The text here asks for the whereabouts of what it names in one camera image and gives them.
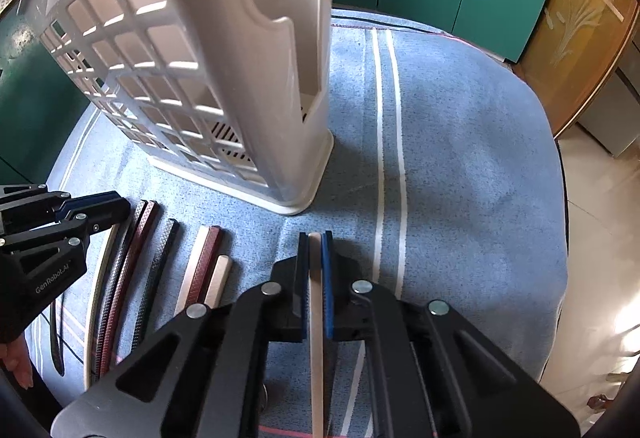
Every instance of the laundry basket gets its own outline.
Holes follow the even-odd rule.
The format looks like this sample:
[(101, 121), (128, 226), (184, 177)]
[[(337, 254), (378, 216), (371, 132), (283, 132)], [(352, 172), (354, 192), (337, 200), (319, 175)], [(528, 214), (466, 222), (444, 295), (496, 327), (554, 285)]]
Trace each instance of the laundry basket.
[(333, 147), (331, 0), (22, 0), (20, 10), (154, 166), (280, 214), (313, 200)]

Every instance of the screw head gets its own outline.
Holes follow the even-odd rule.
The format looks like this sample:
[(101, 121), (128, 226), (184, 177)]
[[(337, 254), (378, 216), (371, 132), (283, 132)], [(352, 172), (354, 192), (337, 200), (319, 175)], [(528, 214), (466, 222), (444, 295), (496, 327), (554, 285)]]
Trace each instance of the screw head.
[(187, 308), (187, 316), (192, 319), (200, 319), (200, 317), (203, 317), (206, 313), (207, 307), (201, 303), (191, 304)]
[(351, 288), (355, 293), (369, 293), (373, 290), (373, 285), (366, 279), (359, 279), (353, 282)]
[(440, 299), (435, 299), (429, 303), (429, 311), (433, 315), (446, 315), (449, 313), (449, 305)]
[(275, 281), (267, 281), (260, 287), (260, 291), (265, 295), (277, 295), (282, 291), (282, 287)]

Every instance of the blue blanket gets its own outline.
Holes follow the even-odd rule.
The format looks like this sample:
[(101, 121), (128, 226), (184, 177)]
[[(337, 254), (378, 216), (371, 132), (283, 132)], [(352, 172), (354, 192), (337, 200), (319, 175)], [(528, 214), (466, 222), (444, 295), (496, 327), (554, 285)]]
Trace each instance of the blue blanket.
[[(561, 168), (540, 102), (510, 70), (433, 28), (348, 11), (334, 11), (334, 24), (335, 147), (318, 195), (301, 215), (281, 217), (151, 167), (92, 106), (62, 151), (50, 190), (62, 186), (76, 196), (115, 189), (132, 203), (159, 201), (164, 219), (181, 222), (152, 311), (155, 328), (172, 317), (200, 225), (228, 232), (223, 252), (234, 267), (223, 303), (294, 255), (299, 231), (330, 229), (338, 251), (357, 259), (366, 277), (412, 303), (449, 301), (538, 378), (566, 288)], [(83, 391), (84, 318), (103, 237), (92, 237), (88, 273), (58, 303), (64, 377), (50, 360), (48, 311), (28, 330), (32, 360), (62, 404)], [(155, 248), (154, 241), (134, 272), (118, 357), (129, 353)], [(334, 435), (370, 436), (364, 368), (359, 342), (340, 346)], [(266, 377), (262, 433), (304, 436), (306, 348), (271, 345)]]

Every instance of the white stripe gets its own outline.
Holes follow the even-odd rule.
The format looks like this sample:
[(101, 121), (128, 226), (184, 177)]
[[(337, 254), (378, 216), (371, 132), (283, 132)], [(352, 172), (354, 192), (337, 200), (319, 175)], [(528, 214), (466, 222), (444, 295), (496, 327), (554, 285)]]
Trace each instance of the white stripe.
[(66, 165), (65, 174), (63, 174), (62, 176), (62, 180), (60, 181), (58, 190), (62, 191), (63, 189), (65, 189), (66, 183), (69, 181), (69, 177), (71, 176), (71, 171), (73, 171), (73, 168), (76, 165), (76, 162), (78, 161), (78, 157), (80, 155), (80, 152), (82, 151), (82, 148), (84, 147), (84, 143), (86, 142), (86, 139), (88, 138), (89, 133), (94, 128), (94, 125), (98, 120), (99, 114), (100, 114), (100, 110), (98, 110), (98, 108), (95, 108), (95, 111), (91, 114), (91, 117), (89, 117), (88, 122), (84, 126), (84, 129), (82, 130), (82, 135), (80, 137), (80, 140), (78, 141), (78, 145), (76, 145), (73, 155), (71, 155), (71, 159), (69, 160), (69, 163)]
[(371, 438), (373, 436), (373, 415), (369, 416), (369, 424), (367, 425), (367, 431), (364, 433), (364, 438)]
[[(373, 265), (371, 277), (374, 283), (380, 278), (380, 259), (382, 257), (382, 231), (385, 221), (385, 159), (383, 153), (382, 142), (382, 65), (380, 64), (380, 47), (378, 46), (378, 32), (375, 28), (371, 29), (371, 37), (373, 41), (373, 61), (376, 69), (376, 140), (378, 144), (378, 214), (376, 216), (376, 232), (373, 243)], [(364, 342), (360, 344), (356, 367), (353, 371), (353, 380), (351, 381), (351, 391), (349, 393), (349, 401), (347, 402), (347, 411), (342, 421), (341, 436), (347, 436), (351, 425), (351, 417), (353, 416), (353, 407), (358, 395), (358, 387), (360, 386), (360, 377), (362, 376), (362, 367), (364, 365)]]
[(404, 283), (404, 268), (406, 265), (406, 172), (404, 170), (404, 149), (402, 148), (402, 103), (400, 99), (400, 76), (398, 74), (398, 59), (394, 49), (394, 38), (391, 30), (386, 32), (386, 45), (391, 56), (391, 69), (394, 73), (394, 91), (396, 95), (396, 144), (398, 145), (398, 171), (400, 174), (400, 241), (398, 243), (398, 276), (396, 277), (396, 297), (402, 295)]
[(38, 347), (36, 346), (36, 342), (38, 342), (36, 338), (37, 326), (38, 320), (36, 319), (31, 325), (31, 344), (33, 345), (33, 365), (35, 366), (36, 371), (40, 373), (40, 370), (38, 369)]
[(44, 362), (42, 360), (42, 317), (38, 317), (38, 361), (38, 372), (40, 373), (40, 376), (44, 378), (44, 370), (42, 369), (44, 366)]
[(71, 336), (80, 343), (80, 345), (84, 348), (84, 339), (81, 339), (78, 334), (76, 332), (73, 331), (73, 329), (71, 328), (71, 326), (69, 326), (63, 319), (62, 317), (57, 317), (58, 319), (58, 328), (60, 328), (60, 326), (64, 326), (66, 331), (68, 331)]
[(382, 146), (382, 67), (380, 65), (380, 48), (378, 47), (378, 32), (371, 30), (373, 37), (373, 61), (376, 65), (376, 107), (378, 135), (378, 215), (376, 217), (376, 234), (373, 245), (373, 270), (374, 283), (380, 278), (380, 259), (382, 257), (382, 231), (385, 221), (385, 160)]
[(69, 312), (69, 310), (67, 310), (64, 306), (62, 307), (62, 311), (65, 313), (65, 317), (69, 317), (69, 319), (71, 319), (71, 322), (74, 323), (78, 328), (80, 328), (82, 330), (82, 333), (86, 333), (86, 328), (84, 328), (84, 325), (82, 325), (81, 322), (79, 322), (78, 319), (76, 319), (73, 314), (71, 312)]
[(347, 403), (347, 411), (342, 421), (342, 430), (340, 436), (348, 436), (349, 426), (351, 425), (351, 417), (353, 416), (353, 407), (356, 403), (358, 387), (360, 385), (360, 377), (362, 376), (362, 367), (364, 365), (364, 341), (360, 343), (358, 358), (356, 359), (356, 368), (353, 371), (353, 380), (351, 381), (351, 391), (349, 392), (349, 402)]

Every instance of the belt strap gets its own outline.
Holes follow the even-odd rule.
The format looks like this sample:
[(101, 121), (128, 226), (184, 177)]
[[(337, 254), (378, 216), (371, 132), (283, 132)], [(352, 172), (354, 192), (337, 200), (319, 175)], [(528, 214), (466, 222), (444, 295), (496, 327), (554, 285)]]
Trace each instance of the belt strap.
[(111, 274), (107, 282), (107, 288), (104, 292), (104, 304), (102, 305), (102, 315), (100, 317), (100, 326), (98, 327), (98, 338), (95, 342), (95, 368), (96, 376), (100, 369), (100, 362), (102, 361), (102, 351), (104, 349), (104, 336), (107, 333), (107, 323), (109, 321), (109, 312), (111, 311), (111, 304), (113, 304), (113, 296), (115, 294), (116, 287), (118, 285), (118, 278), (120, 277), (120, 271), (124, 265), (124, 259), (129, 252), (129, 247), (133, 236), (142, 218), (142, 213), (146, 207), (146, 200), (140, 200), (136, 206), (136, 210), (133, 212), (129, 226), (122, 240), (122, 246), (118, 249)]
[(220, 298), (225, 290), (226, 278), (231, 270), (231, 259), (229, 256), (218, 256), (216, 268), (213, 269), (213, 275), (207, 288), (207, 294), (204, 298), (204, 304), (209, 308), (217, 308), (220, 305)]
[(146, 204), (145, 211), (140, 218), (140, 223), (136, 228), (136, 232), (131, 240), (129, 252), (124, 260), (120, 277), (118, 278), (118, 284), (113, 295), (113, 302), (111, 303), (111, 311), (109, 312), (109, 318), (107, 320), (107, 328), (104, 336), (104, 347), (102, 348), (102, 357), (100, 358), (100, 376), (104, 376), (111, 365), (111, 352), (113, 352), (113, 339), (115, 337), (116, 328), (118, 326), (118, 320), (120, 319), (120, 312), (122, 310), (122, 304), (129, 288), (129, 282), (131, 275), (136, 267), (140, 252), (144, 246), (146, 239), (151, 233), (151, 228), (160, 211), (160, 206), (157, 202), (148, 202)]
[(95, 323), (98, 315), (98, 301), (100, 301), (100, 292), (104, 281), (104, 273), (109, 266), (111, 251), (118, 237), (120, 225), (114, 225), (102, 240), (100, 253), (98, 254), (98, 263), (94, 269), (94, 280), (91, 285), (91, 294), (89, 295), (89, 304), (86, 308), (85, 330), (84, 330), (84, 389), (91, 387), (92, 383), (92, 356), (91, 352), (94, 347)]
[(200, 254), (204, 247), (204, 243), (207, 240), (209, 234), (209, 228), (206, 225), (201, 225), (196, 235), (196, 240), (191, 247), (191, 254), (189, 255), (189, 261), (187, 262), (187, 268), (184, 271), (184, 277), (182, 278), (182, 286), (180, 287), (180, 293), (178, 294), (178, 301), (175, 303), (174, 315), (178, 315), (184, 310), (187, 303), (187, 296), (191, 289), (191, 279), (196, 273), (198, 262), (200, 261)]
[(49, 305), (49, 342), (51, 348), (51, 360), (60, 376), (65, 376), (65, 363), (60, 354), (60, 342), (58, 340), (58, 324), (56, 323), (56, 300)]
[(213, 267), (216, 262), (216, 256), (220, 249), (220, 243), (222, 243), (222, 230), (216, 225), (209, 227), (207, 232), (207, 238), (204, 240), (202, 251), (200, 252), (200, 258), (198, 258), (198, 264), (196, 270), (191, 279), (191, 285), (187, 294), (187, 301), (185, 307), (191, 306), (198, 302), (200, 292), (207, 283), (210, 281), (213, 274)]
[(149, 322), (149, 315), (151, 314), (151, 307), (153, 306), (154, 298), (156, 297), (156, 291), (158, 291), (158, 284), (160, 283), (162, 270), (164, 269), (166, 260), (171, 252), (171, 247), (174, 244), (179, 227), (180, 224), (176, 220), (169, 218), (162, 230), (158, 249), (156, 250), (154, 259), (151, 262), (151, 267), (149, 267), (149, 273), (146, 276), (145, 290), (142, 294), (140, 308), (138, 309), (138, 316), (136, 317), (136, 327), (133, 330), (131, 351), (135, 350), (140, 342), (145, 338), (146, 326)]

